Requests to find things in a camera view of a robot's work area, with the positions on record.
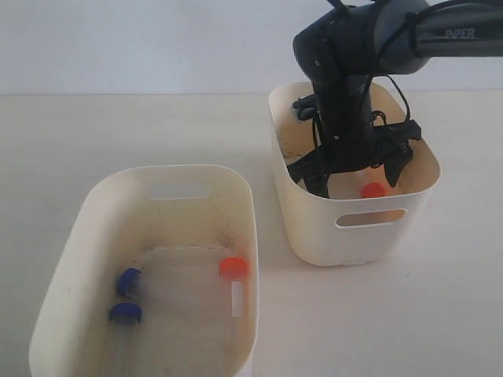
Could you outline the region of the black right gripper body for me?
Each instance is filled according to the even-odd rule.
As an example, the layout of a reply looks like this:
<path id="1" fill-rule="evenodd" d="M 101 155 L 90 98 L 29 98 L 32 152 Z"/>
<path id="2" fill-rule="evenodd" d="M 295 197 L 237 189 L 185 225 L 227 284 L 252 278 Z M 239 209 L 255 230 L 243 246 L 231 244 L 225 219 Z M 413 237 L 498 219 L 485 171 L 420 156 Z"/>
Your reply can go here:
<path id="1" fill-rule="evenodd" d="M 335 81 L 311 80 L 321 122 L 321 168 L 326 173 L 354 172 L 376 162 L 366 79 L 365 75 L 351 75 Z"/>

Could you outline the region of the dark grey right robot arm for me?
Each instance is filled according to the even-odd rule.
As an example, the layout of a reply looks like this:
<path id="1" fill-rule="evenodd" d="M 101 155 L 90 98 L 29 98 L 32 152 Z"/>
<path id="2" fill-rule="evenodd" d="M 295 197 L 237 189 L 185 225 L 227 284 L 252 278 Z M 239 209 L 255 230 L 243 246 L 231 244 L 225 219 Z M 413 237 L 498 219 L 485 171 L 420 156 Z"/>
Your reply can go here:
<path id="1" fill-rule="evenodd" d="M 381 167 L 387 183 L 396 186 L 421 129 L 410 117 L 375 124 L 383 112 L 371 105 L 373 80 L 411 75 L 436 57 L 500 57 L 502 4 L 334 1 L 294 37 L 292 48 L 313 89 L 292 107 L 299 120 L 312 122 L 314 148 L 289 164 L 291 179 L 327 197 L 332 175 Z"/>

